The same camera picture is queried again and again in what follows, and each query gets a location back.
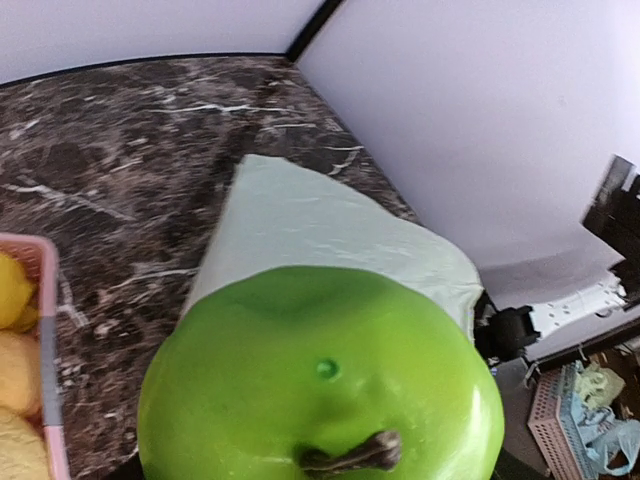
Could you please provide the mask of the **light green plastic bag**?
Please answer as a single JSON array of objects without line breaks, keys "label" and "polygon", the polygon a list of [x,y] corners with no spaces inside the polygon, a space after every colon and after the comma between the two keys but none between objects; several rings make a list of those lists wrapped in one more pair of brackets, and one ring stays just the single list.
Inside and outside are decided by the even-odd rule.
[{"label": "light green plastic bag", "polygon": [[323,174],[285,158],[246,155],[184,306],[289,265],[387,276],[433,300],[467,336],[473,334],[483,286],[456,245]]}]

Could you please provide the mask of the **green apple from bag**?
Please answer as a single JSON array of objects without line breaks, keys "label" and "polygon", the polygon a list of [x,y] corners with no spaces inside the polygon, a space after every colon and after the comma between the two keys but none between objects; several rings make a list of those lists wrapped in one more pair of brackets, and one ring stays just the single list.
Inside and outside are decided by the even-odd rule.
[{"label": "green apple from bag", "polygon": [[496,382],[436,303],[387,277],[282,267],[197,301],[142,383],[148,479],[487,479]]}]

